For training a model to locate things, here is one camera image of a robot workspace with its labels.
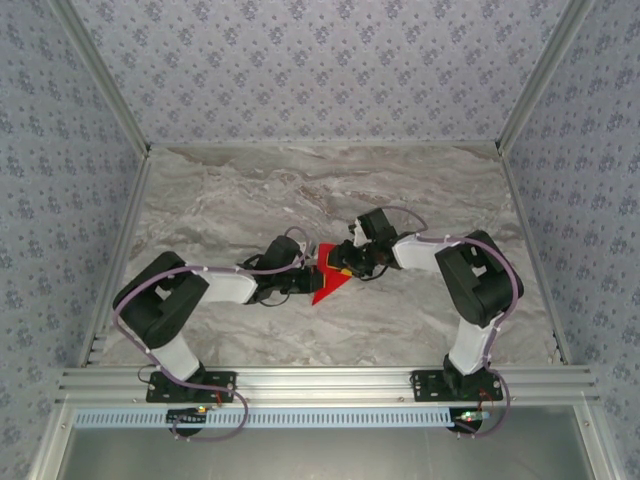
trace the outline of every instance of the patterned wallpaper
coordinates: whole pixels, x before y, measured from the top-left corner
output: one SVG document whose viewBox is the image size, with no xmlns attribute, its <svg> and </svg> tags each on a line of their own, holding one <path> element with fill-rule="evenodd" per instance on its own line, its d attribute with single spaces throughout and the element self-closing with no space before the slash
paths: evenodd
<svg viewBox="0 0 640 480">
<path fill-rule="evenodd" d="M 147 140 L 494 139 L 567 0 L 73 0 Z"/>
<path fill-rule="evenodd" d="M 640 479 L 640 4 L 599 0 L 510 154 L 576 363 Z"/>
<path fill-rule="evenodd" d="M 136 155 L 46 0 L 0 8 L 0 478 L 77 361 Z"/>
</svg>

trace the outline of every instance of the gray marble floor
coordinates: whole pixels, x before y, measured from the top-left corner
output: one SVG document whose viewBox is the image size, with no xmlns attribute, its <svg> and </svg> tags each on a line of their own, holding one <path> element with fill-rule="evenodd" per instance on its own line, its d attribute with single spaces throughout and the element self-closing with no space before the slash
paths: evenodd
<svg viewBox="0 0 640 480">
<path fill-rule="evenodd" d="M 290 225 L 340 242 L 374 206 L 402 205 L 427 219 L 430 236 L 487 230 L 526 293 L 493 351 L 498 363 L 555 362 L 552 329 L 495 148 L 236 147 L 153 150 L 152 170 L 125 279 L 165 250 L 229 266 L 263 251 Z M 390 213 L 399 230 L 415 228 Z M 458 315 L 439 275 L 388 271 L 348 282 L 311 306 L 200 305 L 185 327 L 209 365 L 430 365 L 453 343 Z M 145 359 L 110 332 L 102 363 Z"/>
</svg>

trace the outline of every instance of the floral wall pattern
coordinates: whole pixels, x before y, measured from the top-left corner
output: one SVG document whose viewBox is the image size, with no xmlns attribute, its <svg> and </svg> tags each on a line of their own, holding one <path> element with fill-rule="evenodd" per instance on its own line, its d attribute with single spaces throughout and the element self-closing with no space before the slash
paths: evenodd
<svg viewBox="0 0 640 480">
<path fill-rule="evenodd" d="M 566 0 L 74 0 L 147 140 L 486 140 Z"/>
<path fill-rule="evenodd" d="M 640 4 L 598 0 L 510 162 L 576 363 L 640 478 Z"/>
<path fill-rule="evenodd" d="M 77 361 L 137 156 L 46 0 L 0 8 L 0 478 Z"/>
</svg>

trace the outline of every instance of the red object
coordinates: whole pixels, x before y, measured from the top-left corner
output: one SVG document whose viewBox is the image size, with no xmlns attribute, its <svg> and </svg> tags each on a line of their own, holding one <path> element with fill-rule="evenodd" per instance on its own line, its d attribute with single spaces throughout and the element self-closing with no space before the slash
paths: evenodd
<svg viewBox="0 0 640 480">
<path fill-rule="evenodd" d="M 338 270 L 330 267 L 327 263 L 329 252 L 335 246 L 333 243 L 321 243 L 318 245 L 318 270 L 324 275 L 324 287 L 315 293 L 311 305 L 315 305 L 323 298 L 328 297 L 351 279 L 351 273 L 348 270 Z"/>
</svg>

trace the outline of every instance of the wall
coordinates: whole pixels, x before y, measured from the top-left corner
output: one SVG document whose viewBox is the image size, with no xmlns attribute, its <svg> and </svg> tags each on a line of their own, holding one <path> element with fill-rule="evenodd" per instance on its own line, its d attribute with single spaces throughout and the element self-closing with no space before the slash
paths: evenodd
<svg viewBox="0 0 640 480">
<path fill-rule="evenodd" d="M 598 0 L 510 154 L 574 361 L 640 478 L 640 5 Z"/>
<path fill-rule="evenodd" d="M 0 478 L 28 473 L 136 156 L 45 0 L 0 9 Z"/>
<path fill-rule="evenodd" d="M 74 0 L 147 140 L 497 138 L 566 0 Z"/>
</svg>

